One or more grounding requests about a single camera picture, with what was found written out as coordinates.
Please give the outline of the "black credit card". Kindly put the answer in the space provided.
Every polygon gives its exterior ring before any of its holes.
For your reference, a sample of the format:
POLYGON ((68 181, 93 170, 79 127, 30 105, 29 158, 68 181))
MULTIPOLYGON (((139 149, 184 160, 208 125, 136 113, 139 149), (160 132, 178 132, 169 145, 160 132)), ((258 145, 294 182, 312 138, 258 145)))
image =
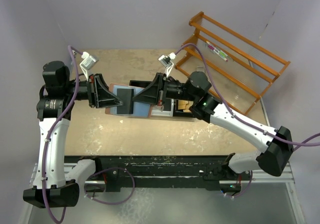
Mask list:
POLYGON ((134 96, 133 89, 119 88, 117 89, 117 96, 122 101, 122 106, 118 106, 116 113, 119 115, 133 114, 134 102, 132 100, 134 96))

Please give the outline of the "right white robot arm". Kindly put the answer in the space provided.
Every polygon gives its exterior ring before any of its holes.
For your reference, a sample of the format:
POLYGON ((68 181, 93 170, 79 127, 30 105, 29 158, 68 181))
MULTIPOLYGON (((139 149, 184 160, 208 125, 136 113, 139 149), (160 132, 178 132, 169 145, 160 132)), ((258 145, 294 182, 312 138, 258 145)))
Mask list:
POLYGON ((251 143, 256 151, 227 157, 222 168, 226 179, 233 180, 244 171, 259 169, 275 177, 281 176, 294 150, 289 129, 275 129, 232 110, 209 92, 211 86, 203 72, 193 72, 185 83, 157 73, 132 100, 158 106, 166 98, 192 101, 189 110, 195 118, 223 127, 251 143))

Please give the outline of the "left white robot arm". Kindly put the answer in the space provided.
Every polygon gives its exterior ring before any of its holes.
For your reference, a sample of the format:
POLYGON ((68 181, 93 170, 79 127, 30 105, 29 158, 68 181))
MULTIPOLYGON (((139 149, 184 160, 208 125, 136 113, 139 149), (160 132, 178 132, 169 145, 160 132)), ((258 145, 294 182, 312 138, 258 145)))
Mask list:
POLYGON ((38 208, 74 207, 87 178, 103 175, 101 159, 82 157, 65 172, 65 145, 76 100, 87 100, 92 108, 120 106, 123 102, 109 91, 102 74, 91 74, 86 81, 70 80, 69 68, 62 61, 43 66, 42 76, 47 95, 40 94, 37 117, 40 127, 40 150, 32 188, 24 190, 23 200, 38 208))

